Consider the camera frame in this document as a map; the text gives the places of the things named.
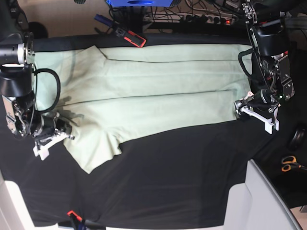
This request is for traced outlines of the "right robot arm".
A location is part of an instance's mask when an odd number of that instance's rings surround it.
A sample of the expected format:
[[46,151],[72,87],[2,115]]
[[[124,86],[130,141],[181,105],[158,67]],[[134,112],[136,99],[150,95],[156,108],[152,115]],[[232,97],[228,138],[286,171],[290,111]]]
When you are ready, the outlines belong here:
[[[36,107],[34,76],[53,75],[56,97],[45,109]],[[54,111],[60,97],[60,79],[51,69],[35,68],[34,36],[24,11],[16,0],[0,2],[0,94],[6,110],[8,129],[15,137],[32,136],[37,144],[57,137],[74,139],[72,127]]]

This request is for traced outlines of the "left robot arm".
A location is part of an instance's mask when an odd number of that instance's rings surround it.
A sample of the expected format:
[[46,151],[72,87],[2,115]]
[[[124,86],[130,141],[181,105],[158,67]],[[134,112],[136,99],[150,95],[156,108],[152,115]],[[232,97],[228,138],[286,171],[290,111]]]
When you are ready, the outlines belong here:
[[252,116],[252,109],[259,109],[268,111],[275,123],[280,101],[288,101],[295,94],[285,26],[287,12],[293,7],[294,3],[287,0],[242,1],[251,48],[240,52],[238,61],[249,81],[259,90],[235,101],[238,119]]

